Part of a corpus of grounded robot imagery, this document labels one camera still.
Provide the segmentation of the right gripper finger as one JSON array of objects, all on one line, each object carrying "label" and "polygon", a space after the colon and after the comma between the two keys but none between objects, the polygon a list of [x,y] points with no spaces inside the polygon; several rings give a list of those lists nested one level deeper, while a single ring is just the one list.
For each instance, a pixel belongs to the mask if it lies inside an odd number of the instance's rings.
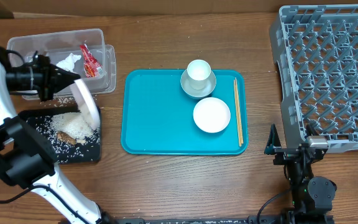
[{"label": "right gripper finger", "polygon": [[312,127],[310,124],[306,125],[306,137],[309,136],[318,136],[319,134],[317,133],[317,131],[315,130],[314,127]]},{"label": "right gripper finger", "polygon": [[264,150],[264,154],[274,155],[279,149],[281,149],[281,142],[278,136],[276,125],[272,124],[270,127],[269,137]]}]

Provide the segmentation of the red snack wrapper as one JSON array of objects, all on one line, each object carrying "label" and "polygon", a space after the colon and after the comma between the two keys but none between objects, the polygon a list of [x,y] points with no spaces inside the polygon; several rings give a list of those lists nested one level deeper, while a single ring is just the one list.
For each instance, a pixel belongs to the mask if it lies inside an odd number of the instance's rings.
[{"label": "red snack wrapper", "polygon": [[96,58],[90,52],[86,44],[80,45],[80,49],[84,58],[83,67],[85,70],[86,77],[100,77],[103,74],[103,68],[101,64],[96,60]]}]

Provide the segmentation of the large white plate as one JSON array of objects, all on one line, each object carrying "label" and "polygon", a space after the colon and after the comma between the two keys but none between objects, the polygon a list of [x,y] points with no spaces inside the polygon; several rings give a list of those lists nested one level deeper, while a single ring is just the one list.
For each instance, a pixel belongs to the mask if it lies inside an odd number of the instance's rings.
[{"label": "large white plate", "polygon": [[70,90],[76,101],[77,107],[91,129],[95,130],[100,125],[100,115],[88,87],[82,79],[77,79],[70,85]]}]

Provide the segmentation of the pile of white rice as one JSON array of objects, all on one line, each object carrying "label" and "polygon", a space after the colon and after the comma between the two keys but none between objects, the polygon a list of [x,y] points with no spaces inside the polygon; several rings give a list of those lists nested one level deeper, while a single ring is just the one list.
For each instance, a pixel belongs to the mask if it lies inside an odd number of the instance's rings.
[{"label": "pile of white rice", "polygon": [[90,138],[94,131],[80,113],[56,114],[51,118],[51,127],[56,131],[68,134],[74,139]]}]

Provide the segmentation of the brown food scrap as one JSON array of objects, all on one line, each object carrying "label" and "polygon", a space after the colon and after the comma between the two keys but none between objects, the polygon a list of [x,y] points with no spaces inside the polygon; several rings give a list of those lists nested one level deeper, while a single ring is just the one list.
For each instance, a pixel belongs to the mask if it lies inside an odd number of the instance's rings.
[{"label": "brown food scrap", "polygon": [[59,141],[62,141],[64,143],[70,144],[70,145],[76,145],[76,144],[82,144],[85,145],[86,144],[86,140],[84,139],[75,139],[73,137],[71,137],[70,135],[68,135],[65,132],[59,131],[57,133],[57,139]]}]

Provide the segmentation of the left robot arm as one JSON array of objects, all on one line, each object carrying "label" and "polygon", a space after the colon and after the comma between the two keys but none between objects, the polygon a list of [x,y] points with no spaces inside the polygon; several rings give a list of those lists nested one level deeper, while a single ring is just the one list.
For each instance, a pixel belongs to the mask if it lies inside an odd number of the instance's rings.
[{"label": "left robot arm", "polygon": [[63,174],[50,141],[16,113],[11,95],[37,94],[41,101],[70,87],[78,106],[86,105],[92,128],[100,124],[90,91],[77,73],[64,70],[47,56],[34,54],[31,62],[13,67],[11,50],[0,47],[0,179],[23,192],[1,200],[11,203],[33,192],[55,207],[68,223],[115,223],[115,219],[85,197]]}]

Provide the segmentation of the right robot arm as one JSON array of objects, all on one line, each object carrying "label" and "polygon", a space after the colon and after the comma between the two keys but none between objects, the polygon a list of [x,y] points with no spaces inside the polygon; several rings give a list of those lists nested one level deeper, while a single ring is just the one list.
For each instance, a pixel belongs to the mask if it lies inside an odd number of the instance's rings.
[{"label": "right robot arm", "polygon": [[[276,126],[271,125],[267,145],[264,153],[274,155],[273,163],[283,166],[284,175],[290,188],[275,195],[265,202],[259,209],[257,223],[315,223],[334,224],[334,218],[328,215],[333,209],[333,200],[337,185],[321,176],[315,176],[311,165],[323,159],[328,151],[327,140],[318,135],[310,126],[307,126],[309,136],[305,143],[296,148],[283,148],[279,140]],[[292,208],[284,208],[275,218],[263,218],[264,208],[275,199],[291,194]]]}]

